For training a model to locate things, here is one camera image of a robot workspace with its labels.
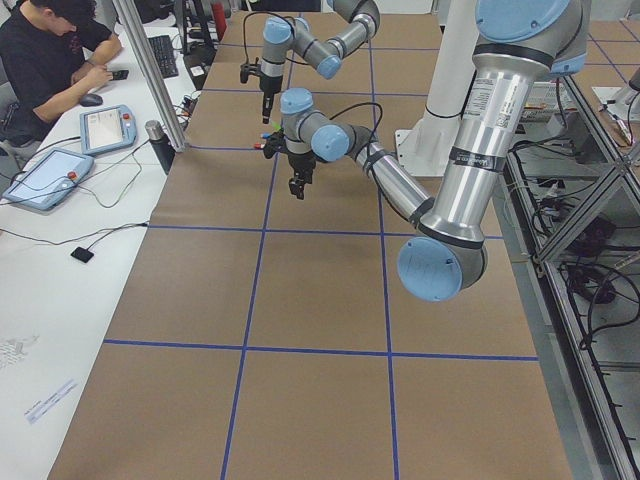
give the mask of electronic equipment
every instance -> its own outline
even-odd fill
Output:
[[[82,153],[98,155],[133,145],[136,122],[125,105],[107,107],[80,114]]]
[[[196,90],[201,90],[216,55],[216,47],[209,33],[209,24],[202,3],[200,0],[176,0],[173,12],[180,32],[182,55],[187,73]],[[202,41],[189,42],[189,24],[199,26],[198,31],[202,35]]]
[[[51,210],[86,176],[93,158],[61,148],[53,148],[2,197],[34,210]]]
[[[153,51],[153,56],[158,62],[162,78],[170,78],[178,76],[178,66],[176,65],[176,57],[173,53],[173,44],[169,35],[158,35],[157,37],[149,37],[149,44]]]
[[[95,93],[87,93],[83,95],[82,98],[78,101],[78,103],[83,107],[99,107],[104,103],[104,100],[100,95]]]
[[[129,76],[129,70],[116,70],[111,72],[111,75],[113,75],[111,80],[126,80]]]

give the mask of white table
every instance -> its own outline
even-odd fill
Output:
[[[147,34],[173,37],[177,30],[150,27]],[[60,241],[149,219],[166,179],[152,148],[145,145],[136,153],[140,166],[131,157],[117,163],[147,139],[145,122],[161,118],[126,35],[121,35],[121,40],[124,50],[109,68],[128,69],[129,77],[96,93],[104,98],[103,106],[125,104],[131,108],[138,139],[128,150],[97,157],[92,174],[113,168],[83,186],[110,204],[141,169],[135,183],[111,209],[102,208],[81,190],[72,192],[48,214],[0,205],[1,228]],[[180,76],[166,79],[166,85],[173,103],[180,105],[194,87],[182,61],[177,63]],[[88,110],[78,106],[66,112],[43,145],[79,135],[78,115]],[[80,151],[77,141],[60,146]],[[0,233],[0,478],[47,477],[145,231],[135,228],[109,235],[92,248],[95,256],[87,264],[70,253],[77,246],[88,247],[97,236],[47,246]],[[30,423],[29,411],[46,413]]]

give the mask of black tape band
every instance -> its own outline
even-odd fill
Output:
[[[386,156],[388,153],[389,152],[387,152],[386,150],[378,150],[376,153],[374,153],[370,157],[367,157],[367,159],[364,162],[364,165],[362,165],[362,170],[364,171],[364,173],[366,175],[369,175],[369,172],[371,171],[375,163],[378,160],[380,160],[382,157]]]
[[[494,157],[493,155],[469,152],[468,150],[462,150],[457,147],[451,149],[449,159],[452,160],[455,165],[481,168],[482,170],[496,173],[502,172],[507,161],[505,157]]]
[[[436,232],[435,230],[432,230],[422,223],[418,224],[418,230],[420,230],[426,236],[433,238],[434,240],[438,240],[439,242],[442,242],[446,245],[453,245],[454,247],[468,248],[469,250],[480,250],[483,244],[483,242],[472,242],[470,240],[462,240],[460,238],[443,235],[442,233]]]
[[[414,226],[417,227],[418,223],[420,222],[420,219],[422,218],[422,215],[424,215],[425,213],[427,213],[429,210],[431,210],[433,208],[433,204],[436,203],[436,199],[435,197],[430,197],[427,198],[424,202],[422,202],[422,204],[416,209],[415,212],[413,212],[411,214],[411,216],[409,217],[409,223]]]
[[[482,55],[483,53],[493,53],[495,55],[509,55],[511,57],[527,58],[534,62],[542,63],[551,68],[554,58],[540,50],[533,48],[520,47],[518,45],[508,45],[503,43],[485,43],[476,46],[473,51],[474,55]]]

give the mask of black cylindrical object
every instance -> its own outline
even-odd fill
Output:
[[[157,120],[149,120],[145,123],[144,128],[147,130],[149,143],[151,143],[153,151],[156,152],[156,156],[164,173],[169,175],[169,170],[171,170],[171,165],[173,164],[173,157],[176,154],[171,143],[169,143],[169,137],[164,133],[162,125],[160,125],[160,122]]]

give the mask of black shirt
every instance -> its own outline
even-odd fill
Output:
[[[59,37],[34,27],[18,7],[0,27],[0,57],[34,138],[42,140],[55,122],[43,122],[33,109],[71,86],[71,75],[84,63],[82,47],[93,51],[110,35],[92,20]]]

